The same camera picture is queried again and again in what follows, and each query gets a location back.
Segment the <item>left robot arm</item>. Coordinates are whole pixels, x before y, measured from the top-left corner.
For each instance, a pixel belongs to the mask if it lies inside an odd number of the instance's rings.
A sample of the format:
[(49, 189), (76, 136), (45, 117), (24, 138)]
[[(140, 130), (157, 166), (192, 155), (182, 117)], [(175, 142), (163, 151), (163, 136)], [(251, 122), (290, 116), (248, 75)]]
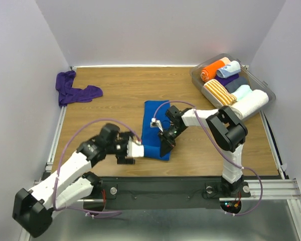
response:
[(143, 157), (141, 138), (132, 130), (107, 123), (99, 134), (83, 141), (66, 162), (45, 180), (30, 189), (20, 189), (14, 198), (13, 219), (30, 236), (41, 236), (55, 217), (83, 197), (98, 197), (105, 192), (101, 179), (90, 169), (107, 155), (114, 155), (119, 164), (133, 164)]

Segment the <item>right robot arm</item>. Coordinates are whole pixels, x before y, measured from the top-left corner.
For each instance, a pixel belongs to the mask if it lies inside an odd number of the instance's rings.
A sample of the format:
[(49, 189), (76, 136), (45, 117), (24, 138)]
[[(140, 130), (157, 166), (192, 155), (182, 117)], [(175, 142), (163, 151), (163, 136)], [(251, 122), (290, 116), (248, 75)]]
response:
[(248, 130), (234, 111), (228, 106), (212, 110), (179, 110), (173, 105), (167, 109), (165, 116), (171, 125), (159, 131), (160, 156), (165, 156), (176, 146), (176, 138), (188, 127), (209, 130), (209, 139), (223, 157), (221, 191), (227, 196), (238, 192), (243, 183), (241, 156)]

